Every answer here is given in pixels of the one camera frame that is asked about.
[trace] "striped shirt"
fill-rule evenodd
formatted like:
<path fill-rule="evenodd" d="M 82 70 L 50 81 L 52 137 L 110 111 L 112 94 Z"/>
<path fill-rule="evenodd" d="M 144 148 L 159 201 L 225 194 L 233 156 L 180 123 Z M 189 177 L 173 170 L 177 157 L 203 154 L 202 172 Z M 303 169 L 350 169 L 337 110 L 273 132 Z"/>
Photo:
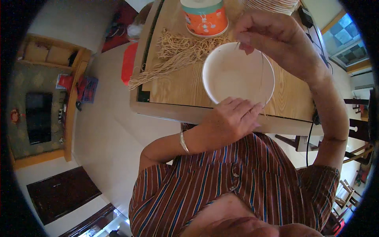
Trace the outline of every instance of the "striped shirt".
<path fill-rule="evenodd" d="M 234 193 L 269 224 L 301 223 L 320 231 L 339 177 L 328 166 L 296 170 L 278 144 L 254 133 L 220 150 L 141 171 L 130 200 L 130 226 L 137 237 L 178 236 L 205 206 Z"/>

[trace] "black cable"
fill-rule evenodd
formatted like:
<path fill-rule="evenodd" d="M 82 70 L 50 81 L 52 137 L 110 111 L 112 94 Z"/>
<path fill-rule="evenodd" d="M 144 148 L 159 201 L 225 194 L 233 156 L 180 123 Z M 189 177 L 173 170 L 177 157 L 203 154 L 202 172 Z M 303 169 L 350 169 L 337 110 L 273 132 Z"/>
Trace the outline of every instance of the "black cable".
<path fill-rule="evenodd" d="M 323 49 L 318 44 L 316 44 L 315 41 L 313 41 L 312 36 L 310 35 L 310 32 L 309 32 L 309 28 L 307 28 L 307 29 L 308 29 L 308 35 L 310 37 L 310 40 L 312 41 L 312 43 L 314 43 L 321 50 L 322 55 L 324 55 Z"/>
<path fill-rule="evenodd" d="M 315 124 L 315 121 L 316 121 L 317 117 L 318 117 L 318 115 L 316 115 L 313 118 L 312 125 L 311 125 L 310 130 L 309 130 L 309 136 L 308 136 L 308 142 L 307 142 L 307 154 L 306 154 L 306 160 L 305 160 L 306 164 L 307 164 L 307 167 L 308 167 L 308 148 L 309 148 L 310 134 L 312 133 L 313 124 Z"/>
<path fill-rule="evenodd" d="M 333 66 L 330 64 L 330 62 L 328 62 L 328 64 L 329 64 L 330 67 L 332 68 L 332 75 L 333 75 L 333 73 L 334 73 Z"/>
<path fill-rule="evenodd" d="M 313 26 L 313 28 L 315 29 L 315 32 L 316 32 L 316 35 L 317 35 L 317 38 L 318 38 L 318 42 L 320 42 L 320 45 L 322 45 L 321 40 L 320 40 L 320 37 L 319 37 L 318 34 L 317 34 L 316 27 Z M 322 55 L 325 57 L 324 50 L 323 50 L 321 47 L 319 47 L 319 48 L 321 49 Z"/>

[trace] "window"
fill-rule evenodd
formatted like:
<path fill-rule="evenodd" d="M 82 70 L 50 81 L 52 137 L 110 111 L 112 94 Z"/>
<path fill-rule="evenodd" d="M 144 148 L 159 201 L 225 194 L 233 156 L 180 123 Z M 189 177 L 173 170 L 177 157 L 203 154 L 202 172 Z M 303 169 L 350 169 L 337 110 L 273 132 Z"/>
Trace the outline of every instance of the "window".
<path fill-rule="evenodd" d="M 346 13 L 323 34 L 329 57 L 343 68 L 368 59 L 358 28 Z"/>

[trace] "dark wooden door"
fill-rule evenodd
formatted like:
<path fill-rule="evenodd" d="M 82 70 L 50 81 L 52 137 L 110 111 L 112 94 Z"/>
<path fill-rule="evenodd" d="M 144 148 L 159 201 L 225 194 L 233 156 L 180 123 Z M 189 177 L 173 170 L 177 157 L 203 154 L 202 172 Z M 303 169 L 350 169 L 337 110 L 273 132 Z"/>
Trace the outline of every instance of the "dark wooden door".
<path fill-rule="evenodd" d="M 82 166 L 29 184 L 27 189 L 44 225 L 101 194 Z"/>

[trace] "white tile floor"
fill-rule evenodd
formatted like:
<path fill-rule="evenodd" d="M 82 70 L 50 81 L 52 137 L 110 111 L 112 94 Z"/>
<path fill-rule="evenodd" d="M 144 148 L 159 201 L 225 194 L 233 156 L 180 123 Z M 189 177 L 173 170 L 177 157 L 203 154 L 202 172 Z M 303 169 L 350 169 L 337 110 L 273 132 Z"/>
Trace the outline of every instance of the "white tile floor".
<path fill-rule="evenodd" d="M 121 81 L 123 54 L 127 45 L 109 50 L 97 57 L 89 75 L 99 79 L 94 104 L 84 104 L 78 112 L 75 129 L 74 157 L 111 203 L 128 216 L 128 205 L 138 173 L 139 155 L 154 139 L 179 132 L 178 122 L 137 115 L 129 108 L 129 90 Z M 344 98 L 351 98 L 349 76 L 332 63 L 334 80 Z M 351 118 L 357 118 L 348 105 Z M 295 167 L 305 166 L 305 152 L 274 138 Z M 362 146 L 349 139 L 348 151 Z M 312 164 L 317 152 L 309 152 Z M 352 183 L 359 163 L 342 168 L 341 179 Z"/>

